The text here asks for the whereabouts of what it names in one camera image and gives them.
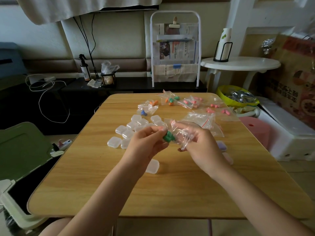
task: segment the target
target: white curtain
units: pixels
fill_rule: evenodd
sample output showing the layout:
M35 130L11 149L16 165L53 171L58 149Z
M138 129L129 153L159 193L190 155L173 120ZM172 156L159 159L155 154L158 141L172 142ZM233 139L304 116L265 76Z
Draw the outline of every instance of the white curtain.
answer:
M162 0L17 0L25 15L36 25L65 20L99 11L104 7L159 5Z

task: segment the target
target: floor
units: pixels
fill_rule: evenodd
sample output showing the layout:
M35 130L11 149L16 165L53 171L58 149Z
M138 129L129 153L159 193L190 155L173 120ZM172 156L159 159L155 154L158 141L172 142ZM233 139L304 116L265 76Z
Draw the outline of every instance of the floor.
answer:
M76 135L47 136L51 143L60 139L73 140ZM309 195L315 205L315 161L280 162L282 167ZM315 232L315 215L303 221ZM208 220L196 219L124 219L117 222L117 236L208 236ZM212 220L213 236L255 236L258 232L247 220ZM4 222L3 212L0 213L0 232L2 236L10 236Z

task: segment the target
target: white side table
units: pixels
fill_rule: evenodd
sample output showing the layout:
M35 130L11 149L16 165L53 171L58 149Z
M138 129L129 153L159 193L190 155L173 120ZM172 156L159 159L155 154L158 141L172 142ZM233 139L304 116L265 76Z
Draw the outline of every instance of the white side table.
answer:
M215 62L213 58L207 58L201 61L201 66L208 68L206 79L210 77L210 74L215 75L211 89L213 93L215 93L218 87L221 70L249 71L243 84L243 88L248 90L257 72L264 73L269 69L279 68L280 65L281 63L275 59L242 56L230 57L228 62Z

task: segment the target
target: person's left hand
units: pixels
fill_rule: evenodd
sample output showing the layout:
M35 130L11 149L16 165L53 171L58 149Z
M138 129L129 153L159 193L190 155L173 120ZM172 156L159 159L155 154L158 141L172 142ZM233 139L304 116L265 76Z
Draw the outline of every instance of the person's left hand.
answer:
M130 140L121 162L131 166L140 178L151 159L168 147L169 144L163 142L166 133L166 127L158 126L146 127L136 132Z

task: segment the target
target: person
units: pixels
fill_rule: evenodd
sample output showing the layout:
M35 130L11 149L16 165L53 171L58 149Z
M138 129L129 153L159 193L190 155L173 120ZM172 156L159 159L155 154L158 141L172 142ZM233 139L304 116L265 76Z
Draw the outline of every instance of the person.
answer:
M185 122L177 122L176 126L195 135L185 150L206 174L226 190L261 235L314 236L309 228L230 166L209 130ZM40 236L107 235L150 160L168 147L168 143L162 140L166 132L165 127L147 127L136 132L120 162L78 214L72 219L53 222Z

